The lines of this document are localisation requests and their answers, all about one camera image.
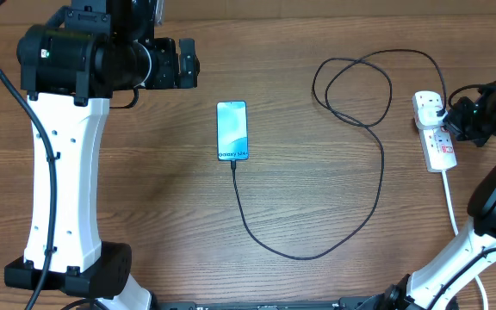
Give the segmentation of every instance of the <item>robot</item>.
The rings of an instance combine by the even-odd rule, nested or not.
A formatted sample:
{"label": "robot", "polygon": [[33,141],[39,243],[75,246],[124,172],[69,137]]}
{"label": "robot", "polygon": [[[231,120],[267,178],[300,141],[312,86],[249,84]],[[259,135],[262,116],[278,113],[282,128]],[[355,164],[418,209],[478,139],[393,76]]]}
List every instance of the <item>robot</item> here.
{"label": "robot", "polygon": [[[161,0],[72,0],[45,25],[31,27],[17,48],[27,102],[0,69],[3,83],[33,123],[32,226],[23,255],[4,270],[7,286],[34,291],[27,309],[44,289],[83,298],[65,309],[87,303],[102,310],[457,309],[456,293],[496,262],[496,166],[470,198],[461,233],[423,269],[372,297],[273,306],[158,303],[134,280],[131,247],[99,238],[99,148],[114,91],[133,90],[132,103],[123,107],[131,108],[139,88],[197,86],[194,41],[181,39],[178,55],[173,39],[154,39],[163,5]],[[463,97],[452,105],[452,97],[468,88],[478,88],[481,97],[475,102]],[[496,136],[496,81],[457,90],[449,105],[443,122],[457,140],[483,146]]]}

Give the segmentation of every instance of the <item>cable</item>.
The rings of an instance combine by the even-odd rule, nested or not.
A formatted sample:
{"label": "cable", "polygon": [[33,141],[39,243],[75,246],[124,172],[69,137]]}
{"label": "cable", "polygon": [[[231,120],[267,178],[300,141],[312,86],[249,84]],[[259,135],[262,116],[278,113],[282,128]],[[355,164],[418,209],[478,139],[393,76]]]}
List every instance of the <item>cable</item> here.
{"label": "cable", "polygon": [[447,284],[445,284],[444,286],[441,287],[439,292],[435,295],[434,299],[431,301],[430,305],[428,306],[428,310],[431,310],[431,309],[433,309],[434,306],[436,306],[436,303],[437,303],[437,301],[439,301],[439,298],[441,298],[441,296],[443,294],[445,294],[445,292],[447,292],[447,290],[450,288],[450,286],[453,285],[453,283],[456,282],[456,280],[458,280],[458,278],[460,278],[462,275],[464,275],[464,273],[466,271],[468,271],[470,268],[472,268],[472,266],[474,266],[476,263],[478,263],[480,261],[480,259],[487,257],[487,255],[489,255],[493,252],[496,252],[496,248],[484,250],[477,257],[474,257],[474,259],[472,259],[470,261],[470,263],[467,263],[466,266],[464,266],[464,268],[462,268],[459,272],[457,272],[456,275],[453,276],[447,282]]}
{"label": "cable", "polygon": [[137,104],[137,101],[139,100],[139,89],[137,87],[133,88],[133,100],[128,104],[123,107],[110,107],[111,109],[131,109]]}
{"label": "cable", "polygon": [[[0,6],[5,2],[5,0],[0,0]],[[43,262],[43,269],[41,271],[40,280],[38,281],[37,286],[35,287],[34,292],[32,293],[32,297],[26,306],[26,309],[31,309],[34,306],[35,301],[40,295],[43,286],[45,285],[45,281],[47,279],[47,274],[49,271],[49,265],[51,264],[51,256],[53,254],[53,239],[54,239],[54,231],[55,231],[55,220],[57,214],[57,169],[55,167],[55,157],[53,153],[53,147],[51,146],[51,141],[47,136],[47,132],[45,128],[41,124],[40,120],[36,116],[35,112],[30,108],[28,103],[22,98],[21,94],[16,90],[15,86],[9,81],[7,76],[3,73],[0,67],[0,79],[3,82],[3,85],[9,90],[10,94],[18,101],[21,107],[24,109],[32,123],[34,124],[35,129],[37,129],[40,134],[40,138],[43,141],[43,146],[46,150],[47,155],[47,163],[49,165],[49,183],[51,188],[51,198],[49,202],[49,222],[47,228],[47,242],[45,249],[45,260]]]}
{"label": "cable", "polygon": [[98,300],[90,299],[90,298],[83,298],[82,300],[71,302],[60,310],[71,310],[74,307],[85,305],[87,303],[89,303],[91,305],[95,305],[101,310],[109,310],[109,308],[104,306],[102,304],[102,302],[100,302]]}
{"label": "cable", "polygon": [[[456,226],[455,212],[453,212],[453,202],[451,201],[451,193],[449,190],[449,181],[447,179],[446,170],[441,171],[441,177],[443,179],[443,188],[445,189],[445,200],[447,201],[449,218],[451,221],[451,225],[453,226],[453,232],[455,233],[456,236],[458,235],[458,227]],[[479,276],[476,276],[474,279],[475,279],[475,283],[478,285],[478,288],[480,289],[483,310],[489,310],[489,300],[487,299],[486,288],[483,286],[483,283],[481,282]]]}
{"label": "cable", "polygon": [[[376,134],[370,128],[373,127],[373,126],[375,126],[375,125],[378,125],[384,119],[384,117],[386,117],[386,114],[388,113],[389,108],[390,108],[391,103],[392,103],[393,87],[392,87],[392,80],[390,79],[389,75],[382,68],[380,68],[377,65],[374,65],[374,64],[371,64],[371,63],[365,61],[365,59],[368,58],[368,57],[370,57],[370,56],[379,54],[379,53],[391,53],[391,52],[396,52],[396,53],[397,52],[418,53],[418,54],[424,55],[427,59],[429,59],[431,61],[431,63],[437,69],[437,73],[439,74],[439,78],[441,79],[441,84],[442,84],[442,87],[443,87],[443,108],[442,108],[442,110],[438,111],[438,113],[442,113],[443,114],[443,112],[445,111],[445,109],[446,109],[447,90],[445,88],[445,81],[443,79],[443,74],[441,73],[441,70],[439,69],[439,66],[437,65],[436,61],[432,57],[430,57],[430,55],[428,55],[428,54],[426,54],[424,52],[420,52],[420,51],[417,51],[417,50],[411,50],[411,49],[391,49],[391,50],[382,50],[382,51],[370,53],[368,55],[365,55],[365,56],[361,57],[360,59],[352,59],[352,58],[330,58],[330,59],[325,60],[319,66],[319,69],[317,69],[317,71],[315,72],[315,76],[313,78],[313,84],[312,84],[313,96],[315,97],[315,100],[323,108],[329,110],[339,120],[341,120],[343,122],[346,122],[346,123],[348,123],[348,124],[350,124],[352,126],[357,126],[357,127],[363,127],[363,128],[365,128],[365,130],[367,130],[370,133],[370,135],[376,140],[376,143],[378,144],[378,147],[380,149],[380,154],[381,154],[381,169],[380,169],[380,179],[379,179],[379,182],[378,182],[378,189],[376,190],[375,203],[374,203],[373,207],[370,209],[369,215],[367,215],[367,217],[365,218],[365,220],[353,232],[351,232],[348,236],[346,236],[345,238],[343,238],[342,240],[340,240],[338,243],[336,243],[335,245],[333,245],[328,250],[326,250],[326,251],[324,251],[324,252],[322,252],[322,253],[320,253],[318,255],[312,256],[312,257],[295,257],[295,256],[292,256],[292,255],[284,254],[282,252],[279,252],[277,250],[274,250],[274,249],[268,247],[266,244],[264,244],[263,242],[261,242],[256,236],[254,236],[254,234],[251,232],[250,228],[248,227],[248,224],[246,223],[245,214],[244,214],[244,211],[242,209],[242,204],[240,203],[239,189],[238,189],[238,186],[237,186],[237,178],[236,178],[237,163],[236,163],[236,161],[232,161],[231,162],[232,185],[234,186],[234,191],[235,191],[235,194],[237,196],[237,202],[239,204],[240,217],[242,218],[242,222],[244,224],[245,230],[248,232],[248,234],[250,235],[250,237],[256,243],[258,243],[259,245],[261,245],[264,249],[266,249],[268,251],[271,251],[271,252],[275,253],[276,255],[279,255],[279,256],[282,256],[282,257],[285,257],[285,258],[288,258],[288,259],[293,259],[293,260],[314,260],[314,259],[317,259],[317,258],[321,258],[324,255],[326,255],[326,254],[334,251],[336,248],[338,248],[340,245],[342,245],[345,241],[349,240],[356,233],[358,233],[367,224],[367,222],[370,220],[370,218],[374,214],[374,212],[376,210],[376,206],[378,205],[378,200],[380,198],[380,192],[381,192],[381,187],[382,187],[382,179],[384,178],[384,147],[383,147],[382,142],[380,141],[380,139],[378,139],[378,136],[376,136]],[[325,90],[325,103],[322,103],[321,100],[317,97],[317,94],[315,92],[315,83],[317,81],[317,76],[319,75],[319,73],[320,73],[321,69],[323,68],[323,66],[325,66],[327,63],[329,63],[331,61],[334,61],[334,60],[337,60],[337,61],[350,61],[351,64],[347,65],[338,74],[336,74],[334,76],[334,78],[331,80],[331,82],[326,86],[326,90]],[[378,119],[378,121],[375,121],[375,122],[373,122],[371,124],[364,124],[364,123],[360,122],[359,120],[357,120],[356,118],[354,118],[352,116],[349,116],[349,115],[347,115],[345,113],[338,112],[336,109],[332,108],[331,104],[328,101],[328,91],[331,88],[332,84],[336,81],[336,79],[342,73],[344,73],[345,71],[347,71],[348,69],[350,69],[352,66],[358,65],[358,64],[368,65],[368,66],[376,69],[378,72],[380,72],[386,78],[387,83],[389,85],[389,98],[388,98],[388,101],[387,101],[386,109],[384,110],[384,113]]]}
{"label": "cable", "polygon": [[453,91],[453,93],[451,94],[451,96],[449,96],[449,99],[447,100],[447,103],[449,104],[449,106],[453,109],[452,100],[453,100],[453,97],[456,94],[460,93],[461,91],[471,90],[471,89],[496,90],[496,85],[490,85],[490,84],[470,84],[470,85],[463,86],[460,89]]}

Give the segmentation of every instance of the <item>blue phone screen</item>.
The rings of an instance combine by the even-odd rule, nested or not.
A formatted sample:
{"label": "blue phone screen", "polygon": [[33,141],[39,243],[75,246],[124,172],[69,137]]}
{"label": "blue phone screen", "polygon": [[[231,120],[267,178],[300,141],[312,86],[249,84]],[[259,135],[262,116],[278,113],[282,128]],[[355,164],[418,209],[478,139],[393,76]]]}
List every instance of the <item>blue phone screen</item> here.
{"label": "blue phone screen", "polygon": [[245,160],[250,157],[246,102],[217,104],[217,151],[219,160]]}

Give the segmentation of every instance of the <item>white power strip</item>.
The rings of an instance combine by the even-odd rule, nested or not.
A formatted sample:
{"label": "white power strip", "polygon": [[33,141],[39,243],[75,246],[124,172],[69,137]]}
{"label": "white power strip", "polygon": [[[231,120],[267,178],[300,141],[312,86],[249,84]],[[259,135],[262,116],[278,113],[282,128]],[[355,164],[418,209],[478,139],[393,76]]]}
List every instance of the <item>white power strip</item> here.
{"label": "white power strip", "polygon": [[[458,228],[456,227],[455,213],[453,212],[447,180],[447,170],[456,166],[456,157],[450,134],[443,128],[443,121],[439,120],[440,117],[437,116],[437,111],[443,108],[441,96],[433,91],[419,91],[412,97],[412,107],[414,108],[414,121],[420,133],[426,168],[429,172],[441,172],[442,174],[447,209],[449,210],[453,232],[457,235]],[[478,276],[475,281],[481,292],[483,310],[488,310],[489,303],[483,283],[481,283],[481,279]]]}

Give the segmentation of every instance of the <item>black wire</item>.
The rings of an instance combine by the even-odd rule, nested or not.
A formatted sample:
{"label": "black wire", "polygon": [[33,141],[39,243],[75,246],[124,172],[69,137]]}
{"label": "black wire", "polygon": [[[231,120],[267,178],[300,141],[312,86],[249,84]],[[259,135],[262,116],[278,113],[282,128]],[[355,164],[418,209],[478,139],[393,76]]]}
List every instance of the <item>black wire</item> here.
{"label": "black wire", "polygon": [[439,301],[439,299],[441,298],[441,296],[443,294],[445,294],[445,292],[447,292],[447,290],[449,289],[449,287],[451,285],[453,285],[453,283],[456,282],[456,280],[458,280],[458,278],[460,278],[462,275],[464,275],[464,273],[466,271],[468,271],[470,268],[472,268],[472,266],[474,266],[476,263],[478,263],[480,261],[480,259],[487,257],[488,254],[491,254],[493,252],[496,252],[496,248],[492,248],[492,249],[489,249],[489,250],[484,250],[477,257],[474,257],[474,259],[472,259],[470,261],[470,263],[467,263],[466,266],[464,266],[464,268],[462,268],[459,272],[457,272],[456,275],[453,276],[447,282],[447,284],[445,284],[444,286],[441,287],[441,289],[439,290],[439,292],[434,296],[434,299],[431,301],[431,304],[428,306],[428,310],[431,310],[434,306],[436,306],[437,301]]}
{"label": "black wire", "polygon": [[[326,254],[334,251],[336,248],[338,248],[340,245],[342,245],[344,242],[346,242],[351,237],[353,237],[356,233],[358,233],[367,224],[367,222],[370,220],[370,218],[374,214],[374,212],[376,210],[376,206],[378,205],[378,200],[380,198],[380,192],[381,192],[381,187],[382,187],[382,180],[384,178],[384,161],[385,160],[384,160],[384,147],[382,145],[382,142],[380,141],[380,139],[378,138],[378,136],[376,136],[376,134],[370,128],[373,127],[373,126],[375,126],[375,125],[378,125],[384,119],[384,117],[386,117],[386,114],[388,113],[389,108],[390,108],[391,103],[392,103],[393,87],[392,87],[392,80],[391,80],[391,78],[389,77],[389,75],[382,68],[380,68],[377,65],[371,64],[371,63],[365,61],[364,59],[366,59],[366,58],[368,58],[368,57],[370,57],[372,55],[379,54],[379,53],[392,53],[392,52],[396,52],[396,53],[397,52],[418,53],[418,54],[424,55],[427,59],[429,59],[431,61],[431,63],[436,67],[437,73],[439,75],[439,78],[441,80],[441,84],[442,84],[442,87],[443,87],[443,108],[440,111],[438,111],[438,114],[439,115],[442,115],[444,113],[444,111],[446,109],[446,102],[447,102],[447,89],[445,87],[445,81],[443,79],[443,74],[442,74],[441,70],[439,69],[439,66],[437,65],[436,61],[430,55],[428,55],[428,54],[426,54],[424,52],[420,52],[420,51],[417,51],[417,50],[411,50],[411,49],[390,49],[390,50],[382,50],[382,51],[370,53],[368,55],[365,55],[365,56],[361,57],[360,59],[352,59],[352,58],[330,58],[330,59],[325,60],[319,66],[319,69],[317,69],[317,71],[315,72],[315,76],[313,78],[313,84],[312,84],[313,96],[315,97],[315,100],[323,108],[328,109],[339,120],[344,121],[344,122],[346,122],[346,123],[348,123],[350,125],[353,125],[353,126],[365,128],[365,130],[367,130],[370,133],[370,135],[376,140],[376,143],[378,144],[378,147],[380,148],[381,169],[380,169],[380,179],[378,181],[378,189],[376,190],[375,203],[374,203],[373,207],[370,209],[369,215],[367,215],[367,217],[365,218],[365,220],[353,232],[351,232],[348,236],[346,236],[345,238],[343,238],[342,240],[340,240],[338,243],[336,243],[335,245],[333,245],[328,250],[326,250],[326,251],[324,251],[324,252],[322,252],[322,253],[320,253],[318,255],[312,256],[312,257],[295,257],[295,256],[292,256],[292,255],[284,254],[282,252],[279,252],[277,250],[274,250],[274,249],[268,247],[266,244],[264,244],[263,242],[261,242],[256,236],[254,236],[254,234],[251,232],[250,228],[248,227],[248,224],[246,223],[245,214],[244,214],[244,211],[242,209],[242,204],[240,203],[239,189],[238,189],[238,186],[237,186],[237,178],[236,178],[237,163],[236,163],[236,161],[232,161],[231,162],[232,185],[234,186],[234,191],[235,191],[235,194],[237,196],[237,202],[239,204],[240,217],[242,218],[242,222],[244,224],[245,230],[248,232],[248,234],[250,235],[250,237],[254,241],[256,241],[256,243],[258,243],[259,245],[261,245],[264,249],[266,249],[268,251],[271,251],[271,252],[275,253],[276,255],[279,255],[279,256],[282,256],[282,257],[285,257],[285,258],[289,258],[289,259],[294,259],[294,260],[314,260],[314,259],[317,259],[317,258],[321,258],[324,255],[326,255]],[[326,90],[325,90],[325,103],[323,103],[317,97],[317,93],[315,91],[315,83],[317,81],[317,76],[319,75],[319,73],[320,73],[321,69],[323,68],[323,66],[325,66],[327,63],[329,63],[331,61],[334,61],[334,60],[337,60],[337,61],[350,61],[351,64],[347,65],[338,74],[336,74],[334,76],[334,78],[331,80],[331,82],[326,86]],[[386,78],[387,83],[389,85],[389,98],[387,100],[386,109],[384,110],[384,113],[378,119],[378,121],[375,121],[375,122],[373,122],[371,124],[364,124],[361,121],[357,120],[356,118],[354,118],[354,117],[352,117],[350,115],[347,115],[345,113],[342,113],[342,112],[337,111],[336,109],[334,109],[331,106],[331,104],[328,101],[328,90],[331,88],[332,84],[336,81],[336,79],[342,73],[344,73],[345,71],[347,71],[348,69],[350,69],[352,66],[358,65],[358,64],[368,65],[368,66],[370,66],[372,68],[375,68],[377,71],[379,71]]]}
{"label": "black wire", "polygon": [[[0,6],[5,2],[5,0],[0,0]],[[47,132],[40,120],[36,116],[35,112],[30,108],[28,103],[22,98],[21,94],[16,90],[15,86],[9,81],[7,76],[3,73],[0,67],[0,79],[3,82],[3,85],[7,87],[10,94],[18,101],[21,107],[24,109],[32,123],[34,124],[35,129],[37,129],[40,134],[40,138],[43,141],[43,146],[46,150],[47,155],[47,163],[49,165],[49,183],[51,188],[51,198],[49,202],[49,223],[47,229],[47,242],[46,242],[46,250],[45,250],[45,261],[43,262],[43,269],[41,271],[40,280],[38,281],[37,286],[35,287],[34,292],[32,293],[32,297],[28,304],[26,305],[26,309],[31,309],[34,306],[35,301],[40,295],[41,290],[45,284],[47,279],[47,274],[49,271],[49,265],[51,264],[51,256],[53,254],[53,239],[54,239],[54,231],[55,231],[55,220],[57,214],[57,170],[55,167],[55,157],[53,155],[53,148],[51,146],[51,141],[47,136]]]}
{"label": "black wire", "polygon": [[137,101],[139,100],[139,89],[138,88],[133,88],[133,100],[131,103],[129,103],[126,106],[123,107],[110,107],[111,109],[131,109],[137,104]]}
{"label": "black wire", "polygon": [[496,90],[496,85],[491,85],[491,84],[471,84],[471,85],[466,85],[464,87],[461,87],[460,89],[453,91],[453,93],[451,94],[451,96],[449,96],[449,100],[447,101],[447,103],[449,104],[449,106],[451,108],[453,108],[452,101],[453,101],[453,97],[456,94],[460,93],[461,91],[471,90],[471,89]]}
{"label": "black wire", "polygon": [[70,310],[74,307],[77,307],[77,306],[81,306],[81,305],[85,305],[89,303],[90,304],[90,308],[93,307],[93,305],[97,306],[99,309],[101,310],[109,310],[108,307],[104,306],[102,304],[102,302],[98,301],[98,300],[94,300],[94,299],[90,299],[90,298],[83,298],[79,301],[74,301],[74,302],[71,302],[69,303],[68,305],[66,305],[65,307],[63,307],[62,309],[60,310]]}

